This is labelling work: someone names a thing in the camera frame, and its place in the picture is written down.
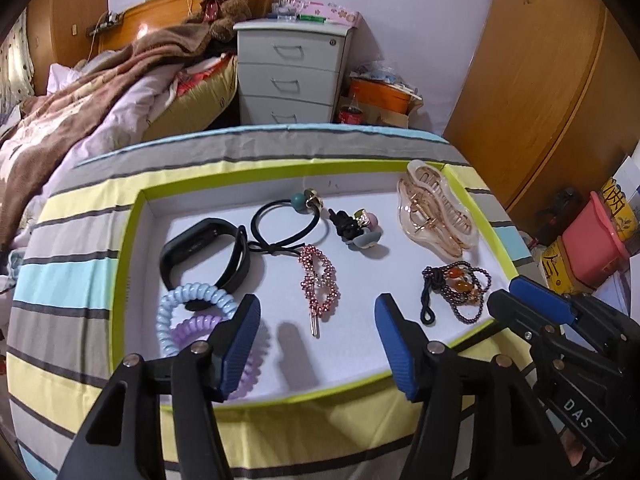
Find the person's right hand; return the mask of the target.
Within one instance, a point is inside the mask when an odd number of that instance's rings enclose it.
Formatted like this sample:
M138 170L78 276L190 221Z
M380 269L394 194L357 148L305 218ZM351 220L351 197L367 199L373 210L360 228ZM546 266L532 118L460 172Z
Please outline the person's right hand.
M568 429L562 433L561 440L570 461L572 474L576 479L585 479L591 469L591 462L594 459L593 454Z

